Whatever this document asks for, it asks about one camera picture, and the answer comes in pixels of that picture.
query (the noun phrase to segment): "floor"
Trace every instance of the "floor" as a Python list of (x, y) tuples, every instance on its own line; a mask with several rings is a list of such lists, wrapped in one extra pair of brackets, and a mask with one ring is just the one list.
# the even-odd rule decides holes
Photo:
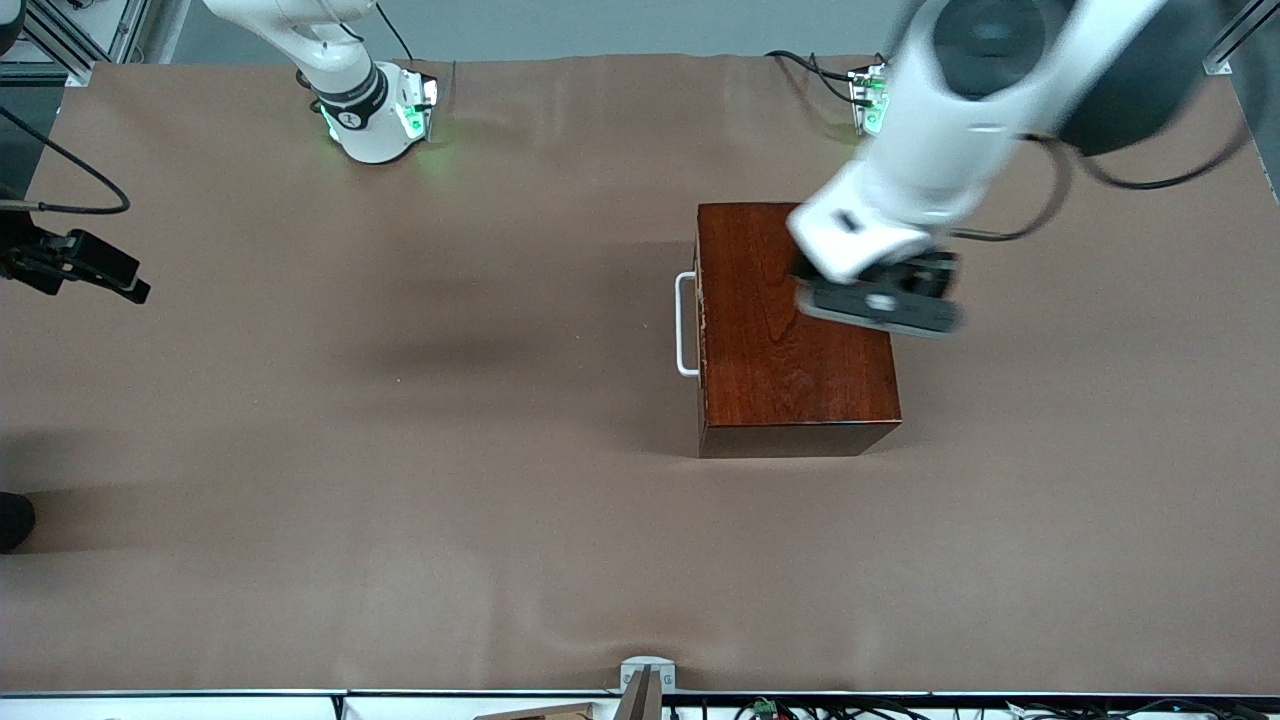
[[(1244, 0), (1219, 0), (1229, 17)], [(893, 35), (910, 3), (842, 0), (806, 5), (804, 14), (769, 0), (554, 0), (511, 5), (500, 0), (421, 4), (387, 0), (387, 14), (410, 49), (436, 60), (535, 60), (562, 56), (680, 53), (690, 55), (759, 55), (778, 47), (819, 55), (873, 53)], [(200, 0), (161, 4), (147, 32), (148, 58), (183, 64), (279, 63), (280, 54), (259, 37), (212, 15)], [(376, 14), (353, 23), (375, 58), (402, 56), (396, 38)], [(1249, 97), (1254, 73), (1280, 99), (1280, 22), (1249, 42), (1256, 58), (1236, 58), (1233, 78), (1240, 92), (1265, 167), (1280, 168), (1280, 101), (1261, 108)], [(60, 102), (56, 88), (0, 88), (5, 106), (47, 129)], [(38, 145), (17, 128), (0, 127), (0, 182), (26, 191), (40, 158)]]

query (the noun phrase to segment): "brown tabletop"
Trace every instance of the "brown tabletop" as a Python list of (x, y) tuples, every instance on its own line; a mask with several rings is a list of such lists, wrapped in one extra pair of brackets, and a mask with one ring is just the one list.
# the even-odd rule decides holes
[[(1252, 149), (1079, 179), (959, 243), (861, 457), (703, 461), (672, 363), (696, 206), (795, 201), (847, 108), (767, 59), (431, 65), (434, 147), (360, 167), (289, 67), (101, 67), (54, 136), (134, 200), (45, 217), (132, 306), (3, 283), (0, 687), (1275, 692), (1280, 211)], [(1153, 178), (1211, 155), (1215, 78)], [(1023, 150), (972, 224), (1050, 190)], [(29, 195), (109, 197), (46, 154)]]

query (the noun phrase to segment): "brown wooden cabinet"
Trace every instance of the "brown wooden cabinet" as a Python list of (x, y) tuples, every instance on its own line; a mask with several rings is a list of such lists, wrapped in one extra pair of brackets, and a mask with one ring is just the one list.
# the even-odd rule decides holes
[(703, 457), (859, 455), (902, 421), (890, 336), (796, 310), (794, 208), (698, 208)]

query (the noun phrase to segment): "drawer handle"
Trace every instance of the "drawer handle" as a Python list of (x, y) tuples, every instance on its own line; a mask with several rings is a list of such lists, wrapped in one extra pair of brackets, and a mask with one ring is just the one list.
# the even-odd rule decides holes
[(685, 304), (680, 299), (680, 286), (685, 281), (691, 281), (698, 273), (687, 270), (676, 275), (676, 369), (686, 378), (696, 378), (698, 368), (685, 365)]

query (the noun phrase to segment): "wooden drawer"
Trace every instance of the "wooden drawer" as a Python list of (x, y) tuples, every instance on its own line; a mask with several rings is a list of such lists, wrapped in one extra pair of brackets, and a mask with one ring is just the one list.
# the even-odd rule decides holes
[(902, 421), (888, 333), (796, 310), (794, 208), (698, 208), (703, 457), (859, 455)]

